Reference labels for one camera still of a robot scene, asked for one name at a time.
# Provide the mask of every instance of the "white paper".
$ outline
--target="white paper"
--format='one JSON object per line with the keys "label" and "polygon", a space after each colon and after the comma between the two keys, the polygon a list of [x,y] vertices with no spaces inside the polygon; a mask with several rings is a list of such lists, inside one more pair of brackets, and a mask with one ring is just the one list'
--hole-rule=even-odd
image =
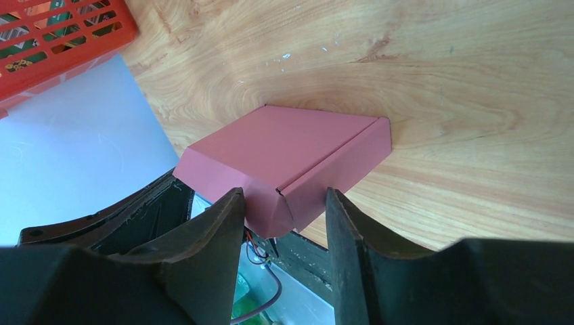
{"label": "white paper", "polygon": [[22,228],[108,207],[177,161],[116,56],[0,120],[0,246],[15,245]]}

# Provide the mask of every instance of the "black plastic part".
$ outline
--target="black plastic part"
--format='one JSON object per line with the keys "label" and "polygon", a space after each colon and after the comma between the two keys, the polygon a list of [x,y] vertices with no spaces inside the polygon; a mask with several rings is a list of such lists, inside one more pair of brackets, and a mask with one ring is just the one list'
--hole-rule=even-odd
{"label": "black plastic part", "polygon": [[193,199],[194,191],[169,171],[94,215],[23,229],[20,245],[67,243],[104,255],[126,253],[189,220]]}
{"label": "black plastic part", "polygon": [[125,255],[75,245],[1,249],[0,319],[229,324],[244,215],[243,192],[233,189],[203,214]]}
{"label": "black plastic part", "polygon": [[438,253],[327,193],[337,324],[571,324],[574,244],[464,239]]}
{"label": "black plastic part", "polygon": [[324,301],[333,304],[331,260],[324,247],[294,232],[277,238],[277,244],[273,239],[258,236],[253,239],[272,257],[273,263]]}

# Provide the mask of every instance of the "green component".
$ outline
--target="green component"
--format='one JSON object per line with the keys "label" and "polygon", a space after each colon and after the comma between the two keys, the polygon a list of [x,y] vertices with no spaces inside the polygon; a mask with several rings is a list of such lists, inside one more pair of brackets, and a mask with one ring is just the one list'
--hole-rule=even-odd
{"label": "green component", "polygon": [[[243,298],[239,299],[237,303],[234,303],[233,309],[231,311],[233,318],[245,315],[246,313],[257,309],[261,305],[260,303],[257,303],[251,296],[252,292],[250,291],[247,293],[247,295],[244,295]],[[245,322],[242,322],[241,325],[271,325],[271,322],[267,320],[263,313],[259,313],[246,320]]]}
{"label": "green component", "polygon": [[[61,8],[65,5],[64,0],[52,0],[52,2],[50,3],[50,10],[54,10],[54,9],[58,9]],[[48,26],[57,24],[58,22],[63,22],[65,20],[70,19],[70,13],[69,12],[62,12],[58,15],[52,16],[50,18],[48,18]],[[62,37],[66,34],[66,28],[61,28],[58,29],[56,31],[54,31],[54,34],[57,37]]]}
{"label": "green component", "polygon": [[[113,17],[116,16],[115,12],[106,12],[103,14],[100,14],[98,16],[90,16],[88,13],[89,12],[93,12],[97,9],[103,8],[105,7],[105,5],[103,3],[100,2],[96,2],[96,3],[92,3],[90,5],[85,5],[83,7],[80,7],[79,12],[80,14],[85,14],[86,18],[84,18],[84,22],[86,24],[86,26],[90,27],[93,26],[95,24],[99,24],[101,22],[105,22],[106,20],[112,19]],[[115,29],[114,25],[109,25],[109,26],[104,26],[100,29],[97,29],[95,31],[92,32],[93,37],[101,37],[104,36],[105,34],[109,34],[111,32],[113,32]],[[78,38],[78,39],[74,39],[71,40],[70,43],[74,44],[74,45],[80,45],[82,43],[85,43],[85,38]]]}
{"label": "green component", "polygon": [[[13,22],[14,20],[18,20],[16,17],[4,14],[0,15],[0,24],[5,24],[7,22]],[[27,28],[16,27],[11,30],[6,30],[4,32],[0,32],[0,39],[2,41],[7,41],[8,39],[13,39],[14,37],[19,37],[28,33]],[[9,56],[13,56],[18,54],[22,51],[26,51],[28,49],[33,48],[36,46],[35,41],[33,39],[29,39],[27,41],[17,43],[15,45],[0,48],[0,59],[7,58]],[[7,64],[6,68],[8,71],[13,72],[19,70],[23,67],[29,66],[33,63],[38,61],[44,60],[46,55],[44,53],[36,53],[34,55],[28,56],[27,58],[18,60],[17,62],[13,62],[11,64]]]}
{"label": "green component", "polygon": [[241,272],[237,272],[237,280],[235,282],[235,292],[234,292],[234,303],[238,302],[239,299],[243,298],[249,292],[249,284],[247,280],[241,275]]}

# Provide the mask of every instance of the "wood grain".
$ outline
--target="wood grain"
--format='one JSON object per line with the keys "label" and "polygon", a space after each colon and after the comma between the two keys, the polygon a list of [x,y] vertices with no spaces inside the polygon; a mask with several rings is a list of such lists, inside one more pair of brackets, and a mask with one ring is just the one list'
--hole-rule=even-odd
{"label": "wood grain", "polygon": [[263,104],[386,116],[393,153],[348,193],[379,222],[434,249],[574,239],[570,0],[127,3],[178,153]]}

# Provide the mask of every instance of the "box flap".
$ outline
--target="box flap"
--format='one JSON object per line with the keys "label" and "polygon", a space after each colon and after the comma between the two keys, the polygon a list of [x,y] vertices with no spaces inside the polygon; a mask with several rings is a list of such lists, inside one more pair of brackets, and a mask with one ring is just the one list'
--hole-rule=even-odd
{"label": "box flap", "polygon": [[281,193],[295,229],[303,230],[325,211],[327,188],[350,190],[391,153],[391,124],[380,118]]}
{"label": "box flap", "polygon": [[368,116],[264,106],[191,148],[283,190],[374,121]]}
{"label": "box flap", "polygon": [[231,188],[243,188],[247,202],[245,224],[261,237],[283,236],[295,228],[285,198],[273,186],[192,147],[185,150],[173,175],[211,202],[220,199]]}

